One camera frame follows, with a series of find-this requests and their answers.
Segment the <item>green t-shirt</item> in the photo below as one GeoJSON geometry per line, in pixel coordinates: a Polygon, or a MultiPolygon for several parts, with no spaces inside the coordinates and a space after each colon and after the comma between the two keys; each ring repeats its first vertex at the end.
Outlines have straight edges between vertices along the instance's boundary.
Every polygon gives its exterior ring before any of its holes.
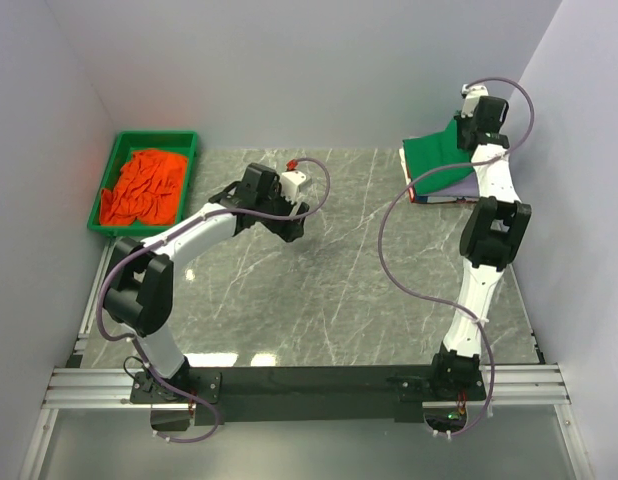
{"type": "Polygon", "coordinates": [[[427,195],[449,187],[475,173],[471,166],[472,153],[457,148],[456,124],[452,119],[444,130],[422,137],[405,139],[402,142],[402,158],[406,181],[410,183],[430,170],[463,164],[463,167],[434,173],[417,182],[416,193],[427,195]]]}

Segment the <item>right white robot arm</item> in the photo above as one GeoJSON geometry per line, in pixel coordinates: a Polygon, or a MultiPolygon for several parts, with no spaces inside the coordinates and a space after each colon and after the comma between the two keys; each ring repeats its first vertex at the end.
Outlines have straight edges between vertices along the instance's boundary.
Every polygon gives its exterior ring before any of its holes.
{"type": "Polygon", "coordinates": [[[517,194],[509,165],[509,141],[500,133],[509,104],[486,88],[467,87],[455,116],[457,147],[471,154],[478,200],[459,245],[463,277],[450,329],[434,356],[428,387],[444,400],[485,397],[480,356],[483,329],[496,287],[515,259],[531,218],[517,194]]]}

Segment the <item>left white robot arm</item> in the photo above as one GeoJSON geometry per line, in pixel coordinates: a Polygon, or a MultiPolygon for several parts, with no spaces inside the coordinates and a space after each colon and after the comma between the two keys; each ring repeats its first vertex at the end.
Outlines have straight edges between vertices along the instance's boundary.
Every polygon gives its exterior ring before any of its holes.
{"type": "Polygon", "coordinates": [[[257,163],[243,177],[211,196],[189,218],[142,241],[118,241],[98,294],[96,321],[103,338],[105,315],[123,328],[122,338],[136,344],[142,363],[154,376],[153,389],[175,402],[194,391],[190,363],[167,325],[180,271],[212,247],[260,223],[290,243],[304,234],[310,207],[302,201],[310,177],[291,160],[284,172],[257,163]]]}

